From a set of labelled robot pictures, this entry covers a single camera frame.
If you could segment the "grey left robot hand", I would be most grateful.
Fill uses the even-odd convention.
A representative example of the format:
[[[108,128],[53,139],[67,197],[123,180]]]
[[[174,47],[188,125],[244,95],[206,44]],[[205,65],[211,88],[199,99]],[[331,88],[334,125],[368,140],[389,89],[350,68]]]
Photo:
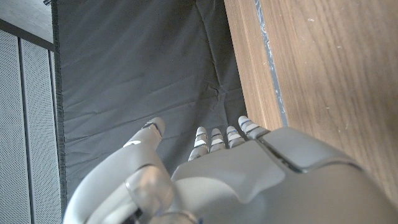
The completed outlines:
[[[187,162],[169,174],[148,121],[79,184],[64,223],[396,223],[397,208],[352,158],[296,129],[248,117],[197,129]]]

